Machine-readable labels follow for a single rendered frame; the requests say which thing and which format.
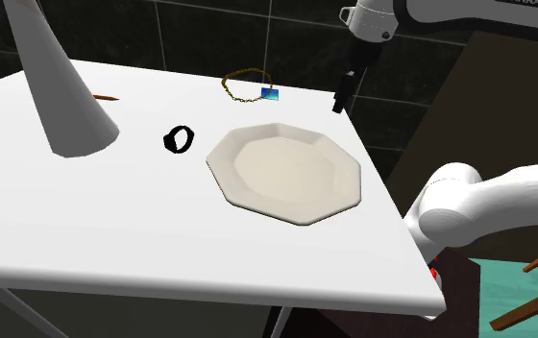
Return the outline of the white octagonal plate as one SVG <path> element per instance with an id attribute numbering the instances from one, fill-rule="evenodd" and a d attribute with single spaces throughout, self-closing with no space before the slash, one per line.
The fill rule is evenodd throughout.
<path id="1" fill-rule="evenodd" d="M 361 202 L 361 166 L 322 133 L 271 123 L 229 131 L 206 163 L 225 199 L 296 226 Z"/>

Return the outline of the dark brown cabinet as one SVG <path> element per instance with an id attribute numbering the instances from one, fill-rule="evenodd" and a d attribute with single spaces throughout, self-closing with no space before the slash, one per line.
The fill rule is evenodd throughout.
<path id="1" fill-rule="evenodd" d="M 407 213 L 454 162 L 485 181 L 538 164 L 538 42 L 471 37 L 389 178 L 393 198 Z"/>

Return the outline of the dark robot stand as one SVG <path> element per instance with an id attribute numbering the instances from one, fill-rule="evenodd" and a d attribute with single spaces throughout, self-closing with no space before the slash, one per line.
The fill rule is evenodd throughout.
<path id="1" fill-rule="evenodd" d="M 447 310 L 429 321 L 419 316 L 324 310 L 349 338 L 478 338 L 480 267 L 446 249 L 434 263 Z"/>

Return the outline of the grey cone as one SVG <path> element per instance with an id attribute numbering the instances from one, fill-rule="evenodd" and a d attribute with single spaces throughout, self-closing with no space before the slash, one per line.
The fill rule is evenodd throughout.
<path id="1" fill-rule="evenodd" d="M 3 0 L 21 64 L 51 151 L 86 157 L 120 134 L 62 49 L 36 0 Z"/>

